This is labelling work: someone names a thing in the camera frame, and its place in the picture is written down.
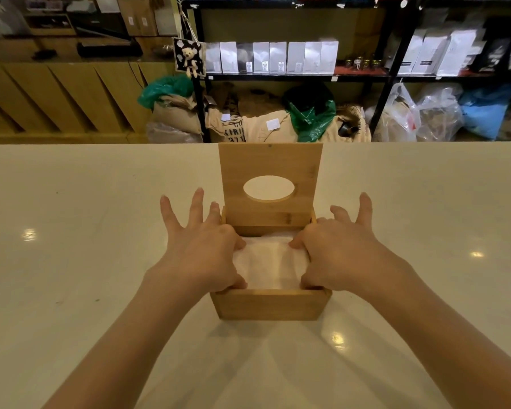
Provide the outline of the person's left hand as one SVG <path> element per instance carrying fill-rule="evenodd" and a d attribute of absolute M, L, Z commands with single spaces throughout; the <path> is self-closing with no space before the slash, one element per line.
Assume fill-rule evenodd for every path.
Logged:
<path fill-rule="evenodd" d="M 246 246 L 222 220 L 219 226 L 206 224 L 203 201 L 200 187 L 192 197 L 187 225 L 176 234 L 168 234 L 166 252 L 158 262 L 159 269 L 171 276 L 170 285 L 187 288 L 198 297 L 219 292 L 222 277 L 238 273 L 233 254 Z"/>

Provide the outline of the white tissue stack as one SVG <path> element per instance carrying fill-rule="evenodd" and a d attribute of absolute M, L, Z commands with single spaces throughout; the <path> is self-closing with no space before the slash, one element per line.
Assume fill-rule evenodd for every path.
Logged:
<path fill-rule="evenodd" d="M 243 237 L 246 246 L 233 254 L 233 264 L 248 289 L 299 289 L 309 264 L 305 249 L 289 243 L 295 232 L 277 232 L 261 237 Z"/>

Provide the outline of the person's left forearm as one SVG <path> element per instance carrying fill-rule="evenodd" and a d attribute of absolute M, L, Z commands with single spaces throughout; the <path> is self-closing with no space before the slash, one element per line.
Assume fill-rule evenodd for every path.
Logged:
<path fill-rule="evenodd" d="M 204 295 L 200 286 L 180 277 L 145 277 L 41 409 L 133 409 L 164 346 Z"/>

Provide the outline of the bamboo tissue box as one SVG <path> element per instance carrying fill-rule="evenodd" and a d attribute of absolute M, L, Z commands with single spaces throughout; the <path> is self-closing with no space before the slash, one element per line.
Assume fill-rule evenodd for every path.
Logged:
<path fill-rule="evenodd" d="M 223 207 L 221 222 L 241 237 L 298 232 L 316 222 L 313 202 L 320 167 L 321 143 L 219 143 Z M 293 183 L 285 197 L 252 197 L 245 184 L 276 176 Z M 325 309 L 329 289 L 226 289 L 211 293 L 222 320 L 315 321 Z"/>

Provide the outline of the small burlap sack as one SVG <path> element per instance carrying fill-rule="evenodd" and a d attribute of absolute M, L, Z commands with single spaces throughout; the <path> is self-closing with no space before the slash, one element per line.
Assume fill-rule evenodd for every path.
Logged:
<path fill-rule="evenodd" d="M 164 95 L 157 99 L 146 124 L 146 135 L 149 143 L 156 144 L 203 143 L 194 95 Z"/>

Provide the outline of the dark green plastic bag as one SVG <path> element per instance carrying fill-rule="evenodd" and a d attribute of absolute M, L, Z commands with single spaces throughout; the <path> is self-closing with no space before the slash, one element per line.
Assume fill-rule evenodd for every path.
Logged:
<path fill-rule="evenodd" d="M 290 88 L 282 103 L 300 143 L 317 142 L 336 116 L 333 93 L 319 81 Z"/>

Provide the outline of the clear plastic bag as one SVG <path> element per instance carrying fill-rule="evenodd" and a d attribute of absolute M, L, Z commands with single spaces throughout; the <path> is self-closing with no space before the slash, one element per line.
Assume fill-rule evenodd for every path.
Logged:
<path fill-rule="evenodd" d="M 419 142 L 450 142 L 464 126 L 464 116 L 458 102 L 463 88 L 457 83 L 425 85 L 417 98 L 421 127 Z"/>

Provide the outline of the black metal shelf rack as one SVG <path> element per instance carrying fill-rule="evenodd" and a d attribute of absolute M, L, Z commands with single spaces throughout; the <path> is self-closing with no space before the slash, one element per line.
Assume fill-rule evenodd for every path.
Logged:
<path fill-rule="evenodd" d="M 363 83 L 362 95 L 367 95 L 374 82 L 382 83 L 383 88 L 376 105 L 373 118 L 370 121 L 370 129 L 375 129 L 382 116 L 384 104 L 391 92 L 392 86 L 403 79 L 407 82 L 439 82 L 452 81 L 476 85 L 482 87 L 487 84 L 511 83 L 511 72 L 476 73 L 470 70 L 461 71 L 458 76 L 431 76 L 431 75 L 406 75 L 399 76 L 401 60 L 408 48 L 408 37 L 412 37 L 415 25 L 418 23 L 426 6 L 429 7 L 470 7 L 470 6 L 504 6 L 511 7 L 511 0 L 176 0 L 179 13 L 182 17 L 183 35 L 194 39 L 197 36 L 200 42 L 205 40 L 202 10 L 310 10 L 310 9 L 384 9 L 385 18 L 381 27 L 379 43 L 375 57 L 382 59 L 385 45 L 393 32 L 393 27 L 400 15 L 400 10 L 405 10 L 404 33 L 398 47 L 398 56 L 394 59 L 390 69 L 354 70 L 343 65 L 340 61 L 332 75 L 286 75 L 286 74 L 210 74 L 204 79 L 206 86 L 210 88 L 212 81 L 237 81 L 237 82 L 304 82 L 308 80 L 320 80 L 328 82 Z"/>

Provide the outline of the wooden panelled counter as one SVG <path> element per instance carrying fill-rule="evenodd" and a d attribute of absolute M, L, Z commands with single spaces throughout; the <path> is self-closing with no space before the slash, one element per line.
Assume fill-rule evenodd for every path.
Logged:
<path fill-rule="evenodd" d="M 141 57 L 82 58 L 118 39 L 0 39 L 0 144 L 142 144 L 151 111 L 137 103 L 148 83 L 172 75 L 172 38 L 134 38 Z"/>

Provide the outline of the hanging teddy bear card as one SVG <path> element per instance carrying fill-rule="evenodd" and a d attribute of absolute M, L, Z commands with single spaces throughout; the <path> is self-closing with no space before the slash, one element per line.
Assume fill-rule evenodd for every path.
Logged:
<path fill-rule="evenodd" d="M 206 43 L 173 38 L 173 52 L 176 72 L 185 73 L 188 78 L 203 80 L 206 77 Z"/>

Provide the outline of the blue plastic bag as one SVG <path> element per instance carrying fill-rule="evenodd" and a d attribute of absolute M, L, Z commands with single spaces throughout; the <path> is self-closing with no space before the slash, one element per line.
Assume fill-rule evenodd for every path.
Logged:
<path fill-rule="evenodd" d="M 458 104 L 466 131 L 496 141 L 511 104 L 511 83 L 465 90 Z"/>

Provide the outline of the row of small white packets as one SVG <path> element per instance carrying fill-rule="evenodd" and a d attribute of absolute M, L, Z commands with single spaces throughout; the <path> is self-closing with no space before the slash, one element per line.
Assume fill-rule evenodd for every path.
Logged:
<path fill-rule="evenodd" d="M 334 74 L 339 42 L 214 42 L 206 44 L 208 74 L 319 75 Z"/>

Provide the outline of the group of large white bags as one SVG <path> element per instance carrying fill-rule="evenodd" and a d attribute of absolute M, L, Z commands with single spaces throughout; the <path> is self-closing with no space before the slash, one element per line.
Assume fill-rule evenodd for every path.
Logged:
<path fill-rule="evenodd" d="M 475 28 L 418 28 L 398 70 L 399 76 L 455 77 L 485 45 Z"/>

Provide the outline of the long black box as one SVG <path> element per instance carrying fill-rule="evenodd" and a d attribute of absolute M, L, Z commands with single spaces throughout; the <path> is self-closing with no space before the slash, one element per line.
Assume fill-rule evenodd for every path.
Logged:
<path fill-rule="evenodd" d="M 79 41 L 76 44 L 76 50 L 78 55 L 84 59 L 139 58 L 144 55 L 142 47 L 136 40 L 124 42 L 101 40 L 93 44 Z"/>

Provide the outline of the cardboard boxes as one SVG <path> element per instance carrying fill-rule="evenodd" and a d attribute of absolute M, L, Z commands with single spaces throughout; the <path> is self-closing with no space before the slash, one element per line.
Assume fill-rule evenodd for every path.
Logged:
<path fill-rule="evenodd" d="M 177 0 L 116 0 L 130 36 L 178 36 Z"/>

